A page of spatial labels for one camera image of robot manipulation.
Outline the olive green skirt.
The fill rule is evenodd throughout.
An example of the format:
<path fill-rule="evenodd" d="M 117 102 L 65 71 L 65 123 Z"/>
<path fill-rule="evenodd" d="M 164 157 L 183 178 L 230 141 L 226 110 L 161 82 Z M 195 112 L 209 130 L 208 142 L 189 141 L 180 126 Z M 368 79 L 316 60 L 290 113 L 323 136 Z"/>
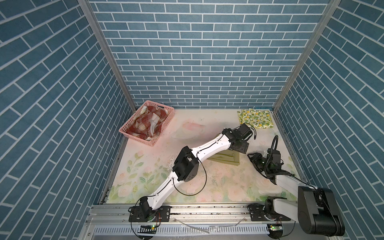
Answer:
<path fill-rule="evenodd" d="M 208 160 L 228 165 L 239 166 L 240 153 L 232 150 L 224 150 L 209 157 Z"/>

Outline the lemon print skirt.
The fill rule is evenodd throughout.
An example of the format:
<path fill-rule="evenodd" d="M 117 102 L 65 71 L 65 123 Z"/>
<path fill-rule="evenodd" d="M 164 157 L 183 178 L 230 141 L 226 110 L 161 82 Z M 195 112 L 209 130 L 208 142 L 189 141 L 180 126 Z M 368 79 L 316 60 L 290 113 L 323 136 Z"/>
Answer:
<path fill-rule="evenodd" d="M 240 110 L 238 111 L 238 118 L 240 124 L 247 124 L 255 129 L 269 129 L 274 127 L 271 113 L 268 110 Z"/>

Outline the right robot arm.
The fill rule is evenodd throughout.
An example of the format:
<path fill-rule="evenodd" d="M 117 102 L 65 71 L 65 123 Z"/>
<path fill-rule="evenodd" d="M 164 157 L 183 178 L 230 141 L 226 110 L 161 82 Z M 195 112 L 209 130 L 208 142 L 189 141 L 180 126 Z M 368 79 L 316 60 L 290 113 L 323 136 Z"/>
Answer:
<path fill-rule="evenodd" d="M 287 190 L 297 200 L 269 196 L 263 205 L 248 205 L 252 220 L 288 221 L 299 223 L 310 235 L 343 236 L 345 224 L 334 193 L 315 187 L 282 169 L 281 154 L 268 149 L 267 157 L 260 153 L 248 154 L 254 168 L 272 184 Z"/>

